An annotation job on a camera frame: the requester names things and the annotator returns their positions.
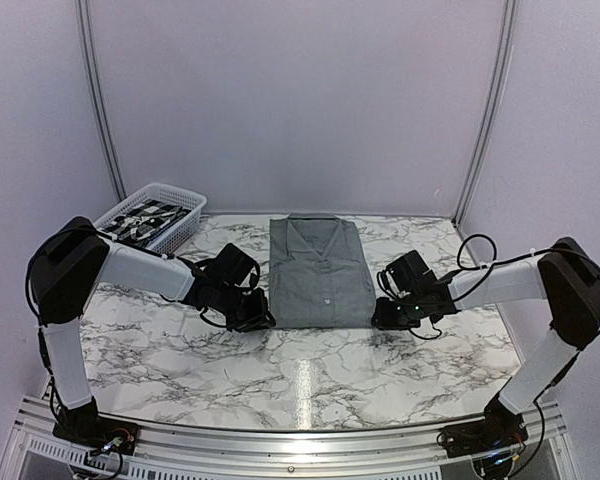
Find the grey long sleeve shirt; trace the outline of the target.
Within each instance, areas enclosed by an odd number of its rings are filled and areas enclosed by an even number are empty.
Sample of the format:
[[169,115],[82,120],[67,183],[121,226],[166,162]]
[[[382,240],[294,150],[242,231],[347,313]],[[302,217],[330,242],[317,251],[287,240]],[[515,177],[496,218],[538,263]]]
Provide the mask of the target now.
[[269,222],[269,303],[279,329],[366,329],[376,294],[354,222],[292,214]]

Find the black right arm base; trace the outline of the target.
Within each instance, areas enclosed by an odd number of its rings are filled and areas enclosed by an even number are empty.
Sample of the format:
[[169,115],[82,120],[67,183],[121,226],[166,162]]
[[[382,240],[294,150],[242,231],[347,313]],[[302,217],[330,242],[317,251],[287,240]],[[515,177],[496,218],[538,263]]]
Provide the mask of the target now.
[[447,425],[440,430],[436,441],[449,458],[521,445],[529,438],[523,416],[508,410],[498,396],[489,401],[483,415],[482,420]]

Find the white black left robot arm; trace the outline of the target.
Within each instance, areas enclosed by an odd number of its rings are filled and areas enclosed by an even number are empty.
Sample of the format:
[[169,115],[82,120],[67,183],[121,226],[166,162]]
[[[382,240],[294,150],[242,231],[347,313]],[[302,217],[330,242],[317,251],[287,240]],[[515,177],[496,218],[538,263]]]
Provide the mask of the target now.
[[201,316],[214,311],[224,317],[224,329],[245,333],[275,325],[259,279],[259,264],[233,244],[192,262],[116,240],[85,217],[71,219],[34,253],[25,276],[47,368],[62,406],[71,411],[69,431],[86,445],[99,444],[107,432],[103,418],[85,407],[93,395],[80,337],[81,319],[99,284],[151,292]]

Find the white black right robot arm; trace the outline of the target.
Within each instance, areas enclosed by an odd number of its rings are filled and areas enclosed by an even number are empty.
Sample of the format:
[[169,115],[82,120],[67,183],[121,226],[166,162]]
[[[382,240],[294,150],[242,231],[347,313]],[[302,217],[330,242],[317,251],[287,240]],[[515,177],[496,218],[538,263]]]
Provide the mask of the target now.
[[542,314],[524,326],[538,334],[533,349],[495,396],[494,410],[481,419],[475,438],[495,448],[514,431],[520,414],[566,375],[579,355],[600,336],[600,266],[572,237],[510,259],[458,265],[438,276],[417,251],[410,251],[378,275],[383,292],[372,324],[379,330],[413,331],[423,320],[494,306],[509,333],[522,313]]

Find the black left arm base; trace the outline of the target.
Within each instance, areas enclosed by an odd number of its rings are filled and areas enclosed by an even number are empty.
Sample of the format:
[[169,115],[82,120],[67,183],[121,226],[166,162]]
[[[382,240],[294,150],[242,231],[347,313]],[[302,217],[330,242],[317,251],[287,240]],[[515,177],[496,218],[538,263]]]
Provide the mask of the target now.
[[89,447],[95,454],[133,454],[139,430],[136,423],[102,416],[94,402],[77,409],[55,410],[53,435]]

